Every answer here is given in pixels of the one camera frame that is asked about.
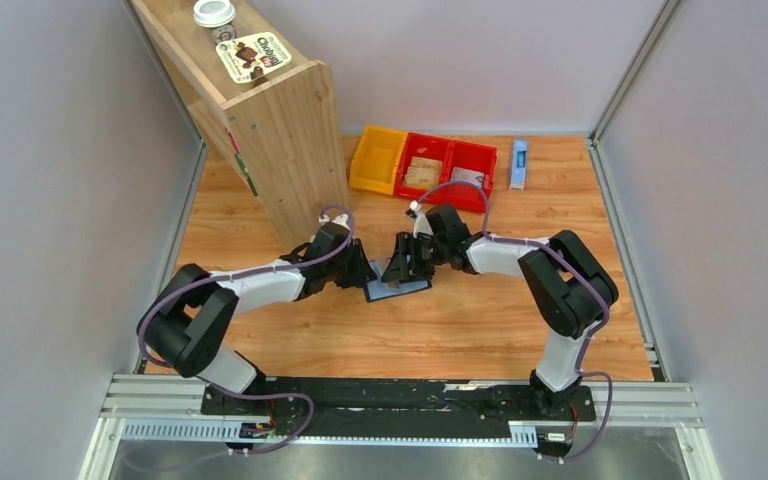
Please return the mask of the navy blue card holder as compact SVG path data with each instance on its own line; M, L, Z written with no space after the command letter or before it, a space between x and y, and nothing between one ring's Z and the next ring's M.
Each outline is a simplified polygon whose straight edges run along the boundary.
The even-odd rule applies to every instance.
M381 270L376 261L370 261L375 278L363 286L364 295L368 303L373 303L389 298L395 298L432 288L430 280L410 281L406 283L385 283L381 281Z

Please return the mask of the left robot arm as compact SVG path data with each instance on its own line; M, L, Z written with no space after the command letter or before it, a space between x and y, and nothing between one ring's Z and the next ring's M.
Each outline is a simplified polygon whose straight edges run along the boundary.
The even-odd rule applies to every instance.
M321 292L328 283L361 288L375 273L348 215L322 216L312 239L277 260L237 271L181 267L137 326L148 361L184 378L229 383L227 401L245 415L259 411L264 385L255 368L224 348L231 320L267 305L292 303Z

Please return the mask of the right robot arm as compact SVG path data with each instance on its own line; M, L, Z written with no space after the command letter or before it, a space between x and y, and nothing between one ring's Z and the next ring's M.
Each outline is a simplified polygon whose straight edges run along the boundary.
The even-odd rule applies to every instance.
M471 232L450 204L423 210L412 202L406 214L413 229L397 235L382 281L429 280L444 264L470 275L523 279L549 328L531 374L530 403L539 416L558 417L583 377L581 364L593 333L607 322L618 300L615 281L570 230L541 239Z

